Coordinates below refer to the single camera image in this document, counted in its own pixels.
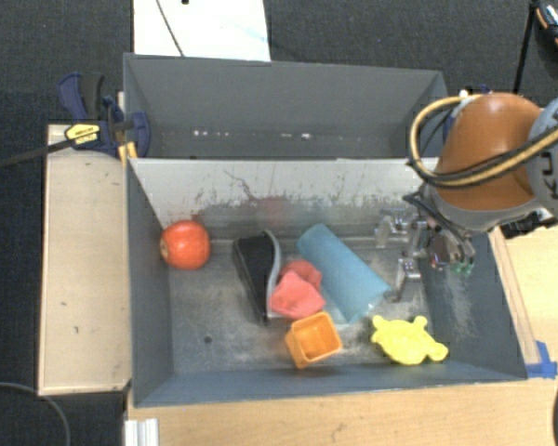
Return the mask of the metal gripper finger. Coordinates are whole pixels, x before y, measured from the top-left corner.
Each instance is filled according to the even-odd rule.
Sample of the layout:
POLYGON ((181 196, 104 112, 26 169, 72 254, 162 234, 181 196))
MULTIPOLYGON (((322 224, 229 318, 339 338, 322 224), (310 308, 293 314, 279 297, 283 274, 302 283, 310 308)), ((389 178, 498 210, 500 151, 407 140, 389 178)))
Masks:
POLYGON ((389 301, 399 302, 403 296, 405 285, 408 282, 419 282, 420 280, 421 273, 417 260, 409 256, 399 257, 395 270, 394 286, 388 295, 389 301))
POLYGON ((375 226, 376 247, 387 248, 409 244, 413 237, 413 225, 417 222, 417 218, 418 214, 413 209, 382 209, 375 226))

